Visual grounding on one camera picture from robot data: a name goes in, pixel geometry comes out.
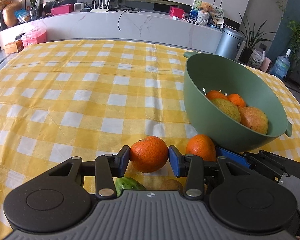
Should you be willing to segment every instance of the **pink box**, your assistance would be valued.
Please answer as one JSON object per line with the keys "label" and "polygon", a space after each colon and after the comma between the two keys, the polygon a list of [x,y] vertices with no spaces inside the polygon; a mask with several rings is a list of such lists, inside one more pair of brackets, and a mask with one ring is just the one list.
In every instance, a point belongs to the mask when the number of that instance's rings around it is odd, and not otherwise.
{"label": "pink box", "polygon": [[182,19],[183,12],[184,12],[183,9],[171,6],[169,11],[170,11],[169,14],[170,14],[171,17],[176,16],[179,19]]}
{"label": "pink box", "polygon": [[33,30],[23,34],[21,41],[24,48],[32,44],[47,42],[47,32],[44,28],[35,27]]}
{"label": "pink box", "polygon": [[58,14],[64,14],[64,13],[71,13],[73,11],[74,11],[73,4],[65,4],[65,5],[61,5],[59,7],[52,8],[51,14],[58,15]]}

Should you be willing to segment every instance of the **orange box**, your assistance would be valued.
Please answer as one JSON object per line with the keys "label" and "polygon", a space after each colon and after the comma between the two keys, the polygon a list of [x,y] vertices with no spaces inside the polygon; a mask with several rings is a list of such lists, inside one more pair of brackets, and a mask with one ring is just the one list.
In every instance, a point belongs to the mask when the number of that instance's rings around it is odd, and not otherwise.
{"label": "orange box", "polygon": [[6,54],[20,52],[23,50],[23,43],[21,40],[13,41],[5,45],[3,48]]}

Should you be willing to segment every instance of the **colander handle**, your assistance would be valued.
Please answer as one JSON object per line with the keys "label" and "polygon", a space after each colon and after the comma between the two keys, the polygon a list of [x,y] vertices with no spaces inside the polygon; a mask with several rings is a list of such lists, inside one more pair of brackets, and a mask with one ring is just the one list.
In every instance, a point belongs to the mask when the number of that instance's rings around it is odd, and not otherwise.
{"label": "colander handle", "polygon": [[288,126],[286,131],[284,132],[288,137],[291,137],[292,135],[292,124],[289,122],[289,120],[287,120],[288,122]]}
{"label": "colander handle", "polygon": [[197,51],[186,51],[183,56],[186,58],[190,58],[191,56],[195,55],[195,54],[199,54],[199,52]]}

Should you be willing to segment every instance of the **cucumber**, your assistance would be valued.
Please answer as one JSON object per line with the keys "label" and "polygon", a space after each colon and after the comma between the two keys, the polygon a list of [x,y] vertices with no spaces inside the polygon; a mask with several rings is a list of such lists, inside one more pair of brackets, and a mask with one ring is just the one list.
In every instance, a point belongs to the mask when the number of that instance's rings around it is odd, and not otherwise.
{"label": "cucumber", "polygon": [[120,196],[124,189],[147,190],[141,183],[130,177],[117,178],[115,181],[117,196]]}

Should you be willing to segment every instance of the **green colander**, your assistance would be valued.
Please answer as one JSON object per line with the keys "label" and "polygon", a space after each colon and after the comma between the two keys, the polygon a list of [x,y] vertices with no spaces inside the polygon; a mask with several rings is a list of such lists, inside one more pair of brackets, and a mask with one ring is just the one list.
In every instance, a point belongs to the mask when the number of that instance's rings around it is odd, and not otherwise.
{"label": "green colander", "polygon": [[[254,150],[284,133],[288,137],[292,135],[292,125],[280,100],[253,72],[217,55],[185,52],[184,56],[188,58],[184,103],[188,118],[198,133],[234,152]],[[261,109],[269,120],[267,134],[255,132],[220,111],[204,95],[210,90],[239,94],[247,106]]]}

